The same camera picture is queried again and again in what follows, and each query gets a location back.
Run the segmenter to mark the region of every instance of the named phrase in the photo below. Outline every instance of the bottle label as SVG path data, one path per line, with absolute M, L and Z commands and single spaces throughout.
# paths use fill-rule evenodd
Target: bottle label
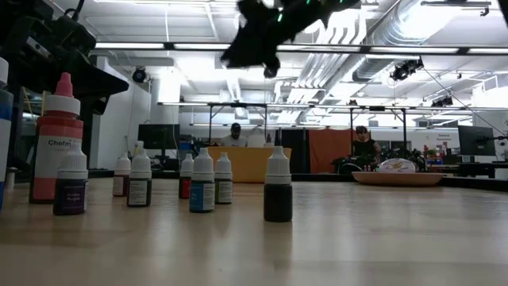
M 60 211 L 87 210 L 88 180 L 57 180 L 55 205 Z
M 233 201 L 233 182 L 215 182 L 215 202 L 231 203 Z
M 148 181 L 131 180 L 129 185 L 129 205 L 143 206 L 148 200 Z
M 191 183 L 191 179 L 182 180 L 182 197 L 184 199 L 189 198 L 189 193 L 191 192 Z
M 129 176 L 114 176 L 113 177 L 113 195 L 123 196 L 127 195 L 129 186 Z
M 210 211 L 215 208 L 215 183 L 190 184 L 191 211 Z
M 83 131 L 65 126 L 41 126 L 33 181 L 34 199 L 53 199 L 56 173 L 71 143 L 81 143 Z
M 9 152 L 10 121 L 0 118 L 0 182 L 6 178 L 7 153 Z

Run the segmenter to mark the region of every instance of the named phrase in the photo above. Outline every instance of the ceiling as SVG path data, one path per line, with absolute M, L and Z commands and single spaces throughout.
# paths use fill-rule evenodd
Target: ceiling
M 56 10 L 66 10 L 75 7 L 76 0 L 47 0 Z M 402 0 L 401 3 L 413 1 Z M 230 42 L 237 32 L 237 15 L 235 0 L 203 0 L 195 2 L 165 1 L 165 4 L 134 4 L 130 0 L 87 0 L 80 14 L 80 21 L 94 34 L 99 41 L 186 41 L 186 42 Z M 366 31 L 377 33 L 382 27 L 374 27 L 378 19 L 387 12 L 395 0 L 363 0 L 366 4 L 362 9 L 362 17 Z M 425 10 L 425 14 L 411 16 L 431 26 L 447 17 L 440 7 L 434 10 Z M 498 10 L 497 2 L 493 1 L 491 12 L 486 17 L 480 17 L 483 8 L 462 8 L 454 10 L 454 16 L 444 21 L 442 27 L 432 33 L 422 44 L 434 45 L 501 45 L 508 46 L 508 28 Z M 360 24 L 356 34 L 360 35 Z M 344 23 L 344 34 L 350 31 L 348 23 Z M 316 43 L 319 30 L 314 33 L 300 33 L 297 43 Z M 228 79 L 232 73 L 217 67 L 216 52 L 116 52 L 107 54 L 112 62 L 119 62 L 126 71 L 132 71 L 134 66 L 129 64 L 133 59 L 172 58 L 180 71 L 182 89 L 181 94 L 186 101 L 202 95 L 218 95 L 220 90 L 228 90 Z M 293 83 L 302 74 L 310 62 L 309 54 L 279 54 L 282 68 L 275 79 L 263 78 L 262 68 L 253 68 L 235 74 L 234 82 L 242 91 L 270 91 L 273 92 L 279 81 Z M 481 83 L 482 79 L 490 78 L 496 72 L 508 71 L 508 57 L 474 57 L 474 56 L 424 56 L 423 62 L 426 70 L 436 78 L 432 79 L 425 71 L 419 71 L 393 87 L 388 78 L 388 72 L 379 72 L 367 84 L 351 83 L 345 77 L 337 79 L 337 75 L 330 78 L 323 89 L 325 98 L 332 99 L 333 103 L 344 104 L 350 97 L 359 99 L 365 104 L 418 104 L 424 97 L 442 90 L 442 87 L 451 87 L 455 95 L 467 100 L 471 97 L 471 87 Z M 321 63 L 326 67 L 327 60 Z M 341 72 L 344 65 L 337 65 L 331 73 Z M 153 74 L 160 73 L 166 67 L 148 67 Z M 265 96 L 255 96 L 250 93 L 251 99 L 244 101 L 265 100 Z

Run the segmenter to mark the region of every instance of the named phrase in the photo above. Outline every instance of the yellow desk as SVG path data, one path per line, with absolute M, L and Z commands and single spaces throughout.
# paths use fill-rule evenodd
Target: yellow desk
M 267 159 L 273 148 L 210 147 L 208 153 L 218 160 L 221 153 L 228 153 L 235 183 L 263 183 L 267 172 Z M 284 148 L 286 157 L 291 158 L 291 148 Z

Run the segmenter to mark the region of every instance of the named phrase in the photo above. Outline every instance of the food coloring bottle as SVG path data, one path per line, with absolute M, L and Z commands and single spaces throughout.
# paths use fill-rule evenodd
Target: food coloring bottle
M 215 208 L 214 160 L 207 148 L 201 148 L 194 159 L 190 183 L 189 211 L 206 213 Z
M 129 179 L 127 207 L 150 207 L 152 202 L 152 169 L 145 149 L 133 158 Z
M 87 210 L 87 156 L 73 143 L 60 162 L 56 175 L 54 215 L 80 215 Z
M 293 187 L 289 160 L 282 146 L 276 146 L 268 158 L 264 181 L 264 220 L 290 222 L 293 218 Z
M 72 143 L 81 143 L 80 102 L 72 95 L 71 75 L 63 73 L 54 95 L 46 96 L 44 116 L 37 119 L 30 203 L 53 203 L 56 173 Z
M 189 193 L 191 192 L 193 168 L 194 168 L 194 160 L 192 160 L 192 154 L 188 153 L 185 156 L 185 160 L 182 161 L 182 167 L 180 169 L 180 180 L 178 183 L 179 199 L 189 199 Z
M 233 173 L 228 153 L 221 153 L 215 164 L 215 203 L 233 202 Z
M 14 96 L 2 88 L 7 85 L 9 63 L 0 58 L 0 211 L 3 204 L 3 192 L 6 179 L 7 156 L 9 154 L 10 117 Z
M 129 192 L 130 160 L 124 153 L 117 160 L 113 176 L 113 197 L 127 196 Z

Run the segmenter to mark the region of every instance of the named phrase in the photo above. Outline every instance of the security camera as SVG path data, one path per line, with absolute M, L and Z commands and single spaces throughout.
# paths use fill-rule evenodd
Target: security camera
M 136 83 L 146 83 L 150 80 L 150 75 L 146 73 L 146 67 L 137 67 L 133 73 L 133 81 Z

